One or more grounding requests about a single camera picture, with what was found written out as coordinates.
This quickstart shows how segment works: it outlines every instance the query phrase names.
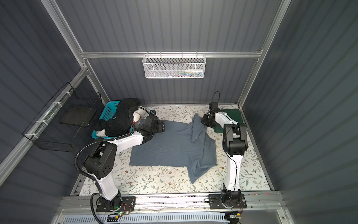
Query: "gray wall panel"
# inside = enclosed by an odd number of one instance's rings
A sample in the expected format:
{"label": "gray wall panel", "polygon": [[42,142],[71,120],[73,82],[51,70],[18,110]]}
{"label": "gray wall panel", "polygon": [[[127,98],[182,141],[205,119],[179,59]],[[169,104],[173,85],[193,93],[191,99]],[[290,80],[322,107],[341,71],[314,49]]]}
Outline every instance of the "gray wall panel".
{"label": "gray wall panel", "polygon": [[110,100],[137,97],[142,104],[209,103],[215,91],[220,103],[235,103],[256,61],[254,58],[208,58],[205,77],[145,78],[141,59],[89,59]]}
{"label": "gray wall panel", "polygon": [[[3,161],[80,66],[40,1],[1,0],[0,33]],[[81,85],[92,89],[87,79]],[[0,223],[50,223],[78,176],[73,158],[73,153],[31,147],[0,187]]]}
{"label": "gray wall panel", "polygon": [[295,223],[356,222],[356,8],[293,1],[243,107]]}
{"label": "gray wall panel", "polygon": [[58,1],[84,51],[257,51],[279,0]]}

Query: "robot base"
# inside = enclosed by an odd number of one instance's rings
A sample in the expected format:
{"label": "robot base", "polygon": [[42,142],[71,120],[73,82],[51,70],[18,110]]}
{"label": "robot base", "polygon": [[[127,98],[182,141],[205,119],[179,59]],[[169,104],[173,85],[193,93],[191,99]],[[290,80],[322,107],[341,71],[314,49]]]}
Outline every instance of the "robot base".
{"label": "robot base", "polygon": [[[124,211],[124,206],[126,207],[125,209],[126,211],[134,211],[136,197],[121,197],[121,200],[122,203],[118,212]],[[111,210],[113,210],[113,207],[111,207],[108,203],[106,203],[105,199],[100,197],[98,201],[98,206],[96,208],[96,212],[111,212]]]}
{"label": "robot base", "polygon": [[229,205],[224,205],[222,202],[221,194],[211,194],[209,195],[209,205],[210,209],[244,209],[247,208],[245,196],[241,194],[241,201],[233,200]]}

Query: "white wire basket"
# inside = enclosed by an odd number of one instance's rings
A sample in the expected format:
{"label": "white wire basket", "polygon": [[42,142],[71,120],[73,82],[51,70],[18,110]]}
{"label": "white wire basket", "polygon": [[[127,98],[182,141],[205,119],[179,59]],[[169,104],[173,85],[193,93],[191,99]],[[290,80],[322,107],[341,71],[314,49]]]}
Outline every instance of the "white wire basket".
{"label": "white wire basket", "polygon": [[204,78],[205,55],[197,57],[143,56],[146,78]]}

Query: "floral tablecloth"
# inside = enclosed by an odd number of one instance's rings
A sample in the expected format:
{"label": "floral tablecloth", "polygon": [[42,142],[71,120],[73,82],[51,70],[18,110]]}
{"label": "floral tablecloth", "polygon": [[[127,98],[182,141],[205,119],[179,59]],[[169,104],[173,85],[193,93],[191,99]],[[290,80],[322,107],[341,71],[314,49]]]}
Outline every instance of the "floral tablecloth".
{"label": "floral tablecloth", "polygon": [[[208,105],[194,106],[152,106],[161,120],[183,123],[191,122],[195,113],[202,117],[208,111]],[[220,105],[220,109],[237,109],[236,105]],[[130,166],[131,148],[116,155],[112,175],[121,194],[162,194],[187,192],[220,191],[226,175],[226,155],[222,148],[222,134],[207,128],[208,135],[216,141],[217,166],[212,167],[194,184],[190,183],[186,167]],[[248,149],[245,152],[240,169],[240,188],[242,191],[269,190],[266,177],[248,137]],[[98,192],[96,186],[86,178],[80,195]]]}

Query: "teal laundry basket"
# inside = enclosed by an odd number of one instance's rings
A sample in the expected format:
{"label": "teal laundry basket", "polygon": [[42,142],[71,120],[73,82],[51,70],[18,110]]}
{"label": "teal laundry basket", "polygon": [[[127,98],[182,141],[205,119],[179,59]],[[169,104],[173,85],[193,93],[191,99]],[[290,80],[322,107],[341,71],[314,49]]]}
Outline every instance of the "teal laundry basket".
{"label": "teal laundry basket", "polygon": [[[108,121],[109,119],[112,119],[114,114],[116,113],[118,104],[119,104],[120,100],[118,101],[110,101],[106,104],[105,109],[103,110],[101,116],[100,116],[100,120],[103,119],[105,121]],[[99,138],[99,136],[96,135],[97,131],[93,131],[92,132],[92,138],[96,139]],[[117,136],[113,136],[113,137],[102,137],[104,139],[108,139],[108,138],[115,138]]]}

